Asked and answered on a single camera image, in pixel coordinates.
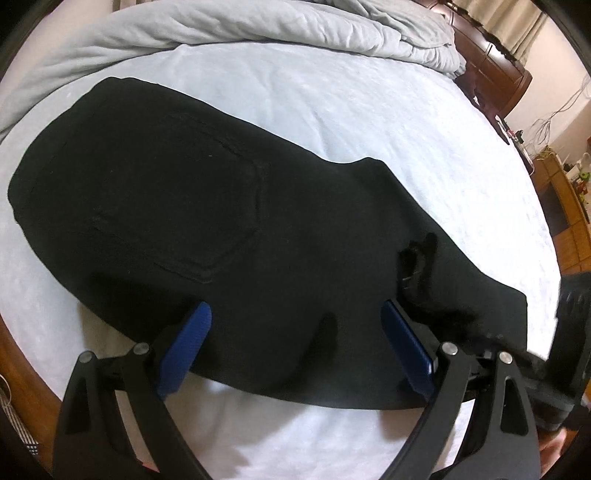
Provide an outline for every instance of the bed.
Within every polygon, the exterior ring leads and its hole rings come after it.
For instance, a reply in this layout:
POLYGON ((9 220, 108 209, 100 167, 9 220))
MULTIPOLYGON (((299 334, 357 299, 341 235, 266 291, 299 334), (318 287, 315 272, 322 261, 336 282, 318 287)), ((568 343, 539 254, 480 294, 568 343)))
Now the bed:
MULTIPOLYGON (((386 162, 484 273, 526 294, 528 349, 546 356, 560 274, 524 165, 453 82, 462 59, 408 50, 393 23, 371 18, 368 5, 384 3, 161 0, 110 15, 47 57, 2 105, 0 188, 35 136, 97 82, 159 83, 331 161, 386 162), (357 6, 366 8, 351 13, 357 6)), ((478 91, 506 115, 531 75, 453 6, 420 3, 444 15, 428 17, 437 28, 455 27, 478 91)), ((6 195, 0 226, 0 312, 33 370, 61 397, 81 351, 115 355, 132 343, 39 262, 6 195)), ((134 448, 150 462, 120 400, 134 448)), ((378 478, 421 413, 290 404, 195 375, 167 406, 220 479, 378 478)), ((470 409, 466 403, 439 466, 453 461, 470 409)))

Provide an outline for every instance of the wooden headboard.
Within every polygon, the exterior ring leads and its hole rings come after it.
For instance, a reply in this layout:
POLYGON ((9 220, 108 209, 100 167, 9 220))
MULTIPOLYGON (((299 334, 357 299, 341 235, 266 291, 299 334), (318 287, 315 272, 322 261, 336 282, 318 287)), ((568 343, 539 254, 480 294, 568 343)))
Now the wooden headboard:
POLYGON ((495 113, 505 118, 531 83, 531 73, 480 24, 453 2, 414 0, 443 14, 456 31, 456 48, 476 73, 476 90, 495 113))

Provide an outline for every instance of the blanket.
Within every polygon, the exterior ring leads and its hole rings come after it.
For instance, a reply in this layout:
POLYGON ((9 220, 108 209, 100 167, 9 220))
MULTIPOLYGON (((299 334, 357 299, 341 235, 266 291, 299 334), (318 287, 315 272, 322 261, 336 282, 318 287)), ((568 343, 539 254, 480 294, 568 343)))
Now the blanket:
POLYGON ((383 10, 379 3, 369 8, 368 0, 331 3, 356 13, 294 0, 161 0, 116 12, 48 56, 13 91, 0 112, 0 141, 58 88, 119 61, 181 44, 275 40, 408 61, 451 77, 465 71, 466 62, 451 42, 453 29, 437 21, 437 14, 409 0, 383 10))

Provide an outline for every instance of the black mount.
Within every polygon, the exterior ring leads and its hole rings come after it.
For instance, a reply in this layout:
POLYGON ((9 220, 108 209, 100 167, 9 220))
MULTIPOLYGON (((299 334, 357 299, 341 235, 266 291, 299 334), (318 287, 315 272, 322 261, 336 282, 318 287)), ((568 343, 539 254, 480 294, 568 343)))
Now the black mount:
MULTIPOLYGON (((64 396, 54 446, 58 480, 210 480, 178 432, 155 385, 163 342, 139 343, 125 356, 81 354, 64 396), (126 391, 159 472, 136 459, 115 390, 126 391)), ((467 355, 442 343, 435 353, 435 393, 382 480, 538 480, 540 458, 524 381, 510 354, 467 355), (476 393, 470 425, 455 463, 433 469, 462 401, 476 393)))

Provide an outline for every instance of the metal screw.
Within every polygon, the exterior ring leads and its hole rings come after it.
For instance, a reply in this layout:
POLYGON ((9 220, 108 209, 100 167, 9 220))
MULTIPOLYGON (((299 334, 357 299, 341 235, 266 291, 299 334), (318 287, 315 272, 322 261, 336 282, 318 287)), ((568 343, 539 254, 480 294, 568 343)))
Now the metal screw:
POLYGON ((499 353, 499 360, 504 364, 510 365, 513 362, 513 356, 509 352, 499 353))
POLYGON ((138 343, 134 346, 134 353, 136 355, 145 355, 150 350, 150 346, 146 342, 138 343))
POLYGON ((87 364, 88 362, 90 362, 92 360, 93 355, 94 354, 90 350, 87 350, 86 352, 82 352, 78 356, 78 361, 81 364, 87 364))
POLYGON ((451 342, 443 342, 441 349, 443 350, 443 353, 448 355, 455 355, 457 353, 457 346, 451 342))

